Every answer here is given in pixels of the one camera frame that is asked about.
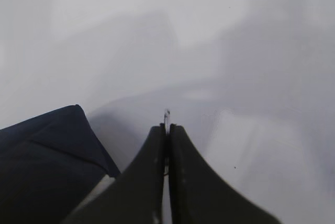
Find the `gray background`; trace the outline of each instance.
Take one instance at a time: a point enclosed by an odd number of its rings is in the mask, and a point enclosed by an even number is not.
[[[334,26],[333,0],[0,0],[0,128],[80,104],[124,170],[168,107],[244,196],[335,223]]]

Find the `dark navy fabric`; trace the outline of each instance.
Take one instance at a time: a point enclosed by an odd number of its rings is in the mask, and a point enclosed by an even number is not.
[[[0,223],[59,223],[119,173],[79,105],[0,130]]]

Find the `navy cloth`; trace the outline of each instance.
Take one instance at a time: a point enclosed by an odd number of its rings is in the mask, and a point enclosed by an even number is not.
[[[119,169],[79,105],[0,130],[0,223],[59,223]]]

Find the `white wall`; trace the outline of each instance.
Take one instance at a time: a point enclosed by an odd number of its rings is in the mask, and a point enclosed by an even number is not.
[[[333,0],[0,0],[0,128],[80,104],[124,170],[168,107],[247,198],[334,223],[334,26]]]

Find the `white surface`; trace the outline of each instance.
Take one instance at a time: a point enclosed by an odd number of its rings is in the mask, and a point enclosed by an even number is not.
[[[168,107],[283,223],[335,223],[333,0],[0,2],[0,128],[80,104],[123,170]]]

